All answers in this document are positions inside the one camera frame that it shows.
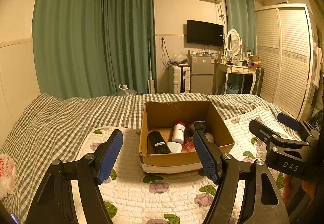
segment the green curtain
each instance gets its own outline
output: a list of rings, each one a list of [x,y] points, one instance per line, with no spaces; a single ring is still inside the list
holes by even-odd
[[[101,0],[36,0],[32,37],[42,93],[62,99],[109,94]]]
[[[153,0],[102,0],[102,4],[110,91],[127,84],[138,94],[148,93],[149,36],[153,79],[156,76]]]
[[[242,38],[243,51],[257,52],[257,22],[254,0],[225,0],[228,30],[236,29]]]

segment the wardrobe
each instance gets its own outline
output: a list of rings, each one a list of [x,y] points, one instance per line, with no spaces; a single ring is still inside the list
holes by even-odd
[[[295,119],[306,119],[315,69],[307,6],[265,6],[256,10],[256,16],[257,55],[264,68],[260,96]]]

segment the blue plastic basket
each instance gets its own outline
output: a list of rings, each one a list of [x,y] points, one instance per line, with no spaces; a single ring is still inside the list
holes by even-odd
[[[238,84],[234,84],[235,88],[237,89],[232,89],[230,88],[229,86],[227,86],[227,89],[226,89],[226,94],[237,94],[239,93],[239,85]],[[223,84],[223,94],[224,94],[224,91],[225,91],[225,84]]]

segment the blue gripper pad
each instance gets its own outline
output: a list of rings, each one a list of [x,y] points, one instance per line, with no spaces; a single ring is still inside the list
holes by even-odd
[[[217,185],[220,178],[217,176],[216,162],[197,131],[195,131],[193,134],[193,145],[208,179],[210,179],[215,185]]]
[[[300,121],[293,119],[282,112],[277,115],[277,120],[294,131],[299,131],[301,129]]]
[[[109,177],[122,145],[123,133],[115,129],[108,141],[100,144],[95,150],[95,169],[98,172],[97,179],[100,184]]]

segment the white suitcase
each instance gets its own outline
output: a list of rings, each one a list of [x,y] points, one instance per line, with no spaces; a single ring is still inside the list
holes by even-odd
[[[169,67],[169,93],[190,92],[190,67]]]

